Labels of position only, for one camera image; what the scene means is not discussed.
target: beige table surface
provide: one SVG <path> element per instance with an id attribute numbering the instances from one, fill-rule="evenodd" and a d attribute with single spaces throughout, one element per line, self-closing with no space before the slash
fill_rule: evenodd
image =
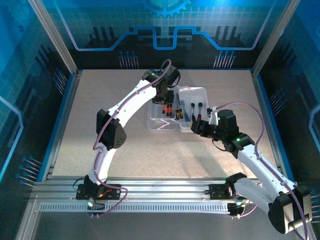
<path id="1" fill-rule="evenodd" d="M 145 70 L 84 70 L 63 135 L 54 176 L 84 176 L 92 167 L 97 137 L 96 114 L 121 101 L 138 83 Z M 248 70 L 180 70 L 180 86 L 204 87 L 210 106 L 244 101 L 259 108 Z M 254 141 L 261 133 L 257 113 L 243 105 L 234 111 L 240 131 Z M 111 163 L 110 177 L 217 177 L 253 173 L 230 153 L 216 149 L 211 140 L 192 133 L 151 131 L 147 128 L 148 103 L 125 126 L 127 140 Z M 260 150 L 275 165 L 265 132 Z"/>

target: glass panel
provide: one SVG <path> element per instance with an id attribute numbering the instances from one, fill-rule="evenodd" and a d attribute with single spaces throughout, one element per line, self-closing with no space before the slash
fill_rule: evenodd
<path id="1" fill-rule="evenodd" d="M 0 238 L 10 240 L 70 74 L 27 0 L 1 0 L 0 6 Z"/>
<path id="2" fill-rule="evenodd" d="M 317 0 L 300 2 L 260 73 L 293 176 L 317 194 L 320 113 L 313 110 L 320 103 L 319 11 Z M 319 205 L 316 197 L 312 201 Z"/>
<path id="3" fill-rule="evenodd" d="M 286 3 L 44 1 L 80 69 L 252 68 Z"/>

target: work surface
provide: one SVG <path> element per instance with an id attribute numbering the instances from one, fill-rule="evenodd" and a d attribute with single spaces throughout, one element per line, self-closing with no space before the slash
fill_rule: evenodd
<path id="1" fill-rule="evenodd" d="M 84 70 L 64 131 L 54 176 L 84 176 L 92 167 L 96 116 L 120 102 L 139 82 L 145 70 Z M 243 101 L 260 109 L 249 70 L 180 70 L 179 86 L 203 87 L 210 106 Z M 256 141 L 262 124 L 248 106 L 232 105 L 241 132 Z M 215 148 L 208 138 L 192 133 L 151 131 L 147 128 L 148 103 L 125 126 L 127 140 L 112 160 L 110 177 L 214 177 L 253 173 L 231 153 Z M 262 153 L 275 165 L 265 132 Z"/>

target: enclosure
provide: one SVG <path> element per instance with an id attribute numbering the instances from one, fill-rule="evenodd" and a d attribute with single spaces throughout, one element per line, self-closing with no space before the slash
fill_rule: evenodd
<path id="1" fill-rule="evenodd" d="M 193 134 L 186 118 L 190 103 L 208 121 L 202 105 L 239 101 L 262 113 L 263 155 L 311 191 L 308 236 L 319 238 L 319 1 L 0 3 L 1 239 L 298 239 L 277 232 L 259 208 L 231 218 L 231 200 L 204 194 L 239 172 L 259 183 L 217 148 L 222 143 Z M 166 59 L 180 72 L 172 89 L 186 105 L 184 118 L 161 113 L 166 106 L 151 100 L 130 118 L 107 179 L 128 195 L 114 213 L 91 219 L 88 201 L 76 199 L 83 180 L 75 181 L 93 167 L 97 112 L 117 105 Z M 241 104 L 228 109 L 256 141 L 259 115 Z"/>

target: robotic arm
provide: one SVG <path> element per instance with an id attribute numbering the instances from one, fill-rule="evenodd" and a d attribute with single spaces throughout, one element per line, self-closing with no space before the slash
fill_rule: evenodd
<path id="1" fill-rule="evenodd" d="M 84 183 L 78 186 L 76 199 L 119 199 L 120 191 L 114 191 L 115 195 L 103 194 L 108 192 L 108 188 L 101 183 L 106 183 L 112 158 L 127 139 L 124 127 L 134 113 L 150 99 L 156 104 L 173 102 L 174 95 L 170 88 L 178 84 L 174 85 L 174 82 L 179 82 L 181 75 L 171 65 L 171 61 L 165 70 L 163 66 L 164 64 L 159 71 L 146 71 L 138 85 L 121 102 L 107 112 L 101 109 L 97 113 L 98 138 L 94 149 L 98 151 L 92 169 L 85 176 Z M 262 187 L 258 186 L 246 175 L 237 173 L 226 179 L 226 194 L 234 198 L 241 196 L 255 203 L 268 214 L 272 225 L 283 234 L 303 224 L 295 196 L 302 207 L 305 221 L 311 221 L 310 191 L 304 186 L 296 186 L 284 177 L 255 149 L 254 141 L 245 133 L 239 132 L 232 110 L 212 111 L 210 114 L 209 121 L 194 121 L 191 130 L 201 137 L 222 141 L 225 149 L 244 163 L 262 183 Z"/>

